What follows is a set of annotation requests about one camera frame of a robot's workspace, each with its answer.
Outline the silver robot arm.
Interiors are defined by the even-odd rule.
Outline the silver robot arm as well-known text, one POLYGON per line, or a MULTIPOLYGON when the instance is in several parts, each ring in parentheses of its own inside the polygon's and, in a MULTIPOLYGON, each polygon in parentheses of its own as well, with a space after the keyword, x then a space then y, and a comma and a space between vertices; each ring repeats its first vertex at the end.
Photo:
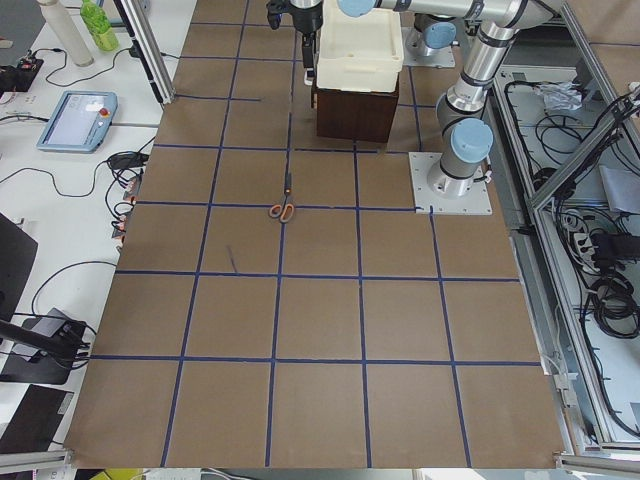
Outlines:
POLYGON ((415 52, 431 54, 454 40, 453 20, 480 23, 459 74, 437 102, 446 149, 427 181, 442 198, 465 196, 486 160, 493 133, 481 119, 495 75, 516 34, 558 14, 560 1, 270 1, 267 19, 277 29, 290 15, 302 36, 303 65, 319 89, 389 94, 397 85, 401 45, 399 16, 414 15, 415 52))
POLYGON ((414 16, 413 41, 415 50, 421 57, 432 56, 445 47, 449 47, 457 36, 454 18, 435 14, 416 13, 414 16))

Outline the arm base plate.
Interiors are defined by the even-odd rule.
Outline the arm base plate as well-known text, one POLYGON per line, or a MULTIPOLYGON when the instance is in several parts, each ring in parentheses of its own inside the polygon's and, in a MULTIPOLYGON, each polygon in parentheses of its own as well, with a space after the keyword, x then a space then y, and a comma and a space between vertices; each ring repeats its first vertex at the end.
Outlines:
POLYGON ((410 152, 409 163, 415 211, 436 215, 491 215, 487 184, 482 169, 468 179, 449 178, 441 170, 439 152, 410 152))
POLYGON ((414 27, 403 27, 403 64, 430 68, 453 68, 455 58, 451 44, 456 37, 456 27, 450 22, 440 22, 420 32, 414 27))

